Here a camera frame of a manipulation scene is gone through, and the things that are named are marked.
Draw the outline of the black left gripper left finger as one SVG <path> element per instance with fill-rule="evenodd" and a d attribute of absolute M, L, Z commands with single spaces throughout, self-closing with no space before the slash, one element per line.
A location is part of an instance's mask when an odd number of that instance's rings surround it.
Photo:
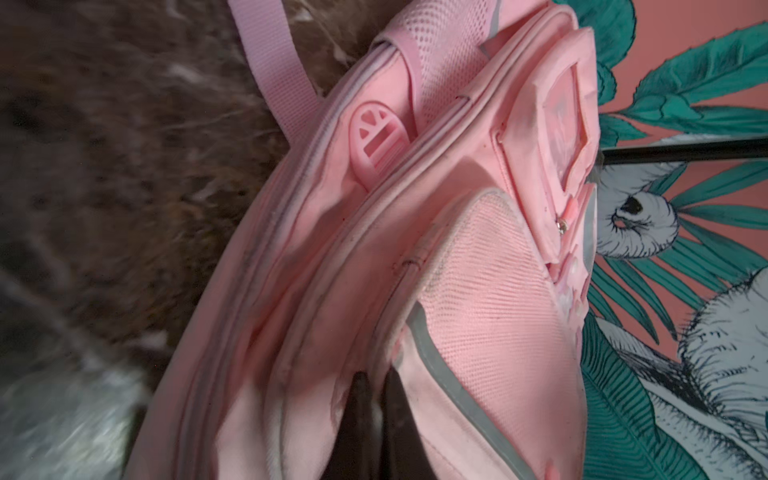
<path fill-rule="evenodd" d="M 323 480 L 369 480 L 374 478 L 373 397 L 367 375 L 357 372 Z"/>

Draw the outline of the black right corner frame post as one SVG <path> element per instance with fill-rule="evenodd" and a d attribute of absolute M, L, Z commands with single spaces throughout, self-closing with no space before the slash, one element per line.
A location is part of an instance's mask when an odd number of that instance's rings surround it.
<path fill-rule="evenodd" d="M 605 165 L 766 159 L 767 138 L 604 150 Z"/>

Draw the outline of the pink student backpack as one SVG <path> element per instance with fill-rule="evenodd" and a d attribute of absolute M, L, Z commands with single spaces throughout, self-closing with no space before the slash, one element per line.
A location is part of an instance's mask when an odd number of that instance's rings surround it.
<path fill-rule="evenodd" d="M 401 377 L 437 479 L 579 479 L 596 47 L 550 1 L 413 1 L 326 96 L 230 5 L 290 149 L 216 267 L 128 479 L 322 479 L 352 378 Z"/>

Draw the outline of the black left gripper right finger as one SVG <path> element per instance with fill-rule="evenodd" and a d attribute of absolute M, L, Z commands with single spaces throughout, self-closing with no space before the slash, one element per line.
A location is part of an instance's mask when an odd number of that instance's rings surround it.
<path fill-rule="evenodd" d="M 397 370 L 386 374 L 381 394 L 383 413 L 380 478 L 436 480 Z"/>

